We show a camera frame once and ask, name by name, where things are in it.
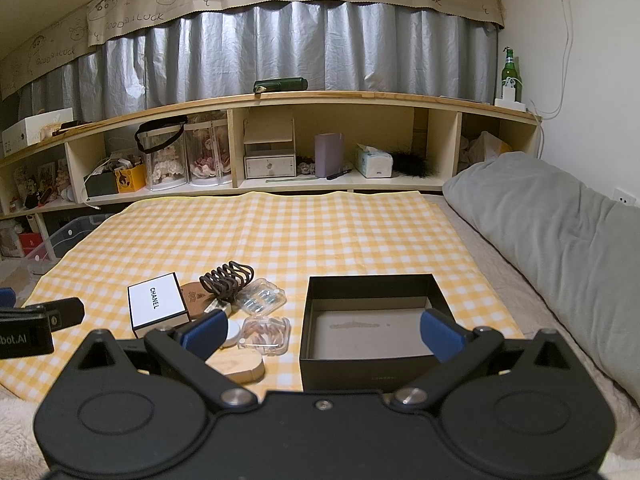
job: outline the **yellow box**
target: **yellow box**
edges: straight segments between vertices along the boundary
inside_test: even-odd
[[[132,193],[146,186],[146,167],[139,164],[132,170],[116,170],[118,193]]]

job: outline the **silver bolt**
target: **silver bolt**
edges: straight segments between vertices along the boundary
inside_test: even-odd
[[[398,402],[402,402],[405,406],[421,404],[427,400],[427,392],[420,388],[400,388],[394,394]]]
[[[316,402],[316,408],[321,412],[330,410],[333,406],[334,404],[330,400],[318,400],[318,402]]]
[[[232,388],[226,392],[222,392],[220,399],[227,406],[246,406],[254,399],[249,390],[244,388]]]

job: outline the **wall outlet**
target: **wall outlet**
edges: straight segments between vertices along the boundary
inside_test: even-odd
[[[613,195],[611,198],[624,205],[634,205],[636,203],[635,196],[629,195],[629,193],[625,193],[618,188],[613,190]]]

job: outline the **open black box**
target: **open black box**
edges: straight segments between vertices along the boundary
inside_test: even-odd
[[[300,341],[304,390],[391,392],[433,368],[420,337],[427,308],[454,319],[431,274],[312,276]]]

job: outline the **blue gripper pad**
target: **blue gripper pad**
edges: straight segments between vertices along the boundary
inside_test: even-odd
[[[15,292],[10,286],[0,288],[0,308],[12,308],[15,305]]]
[[[226,314],[215,309],[181,328],[186,330],[178,340],[180,346],[206,361],[226,341],[228,322]]]
[[[425,310],[420,318],[422,342],[441,363],[465,349],[471,335],[472,332],[432,308]]]

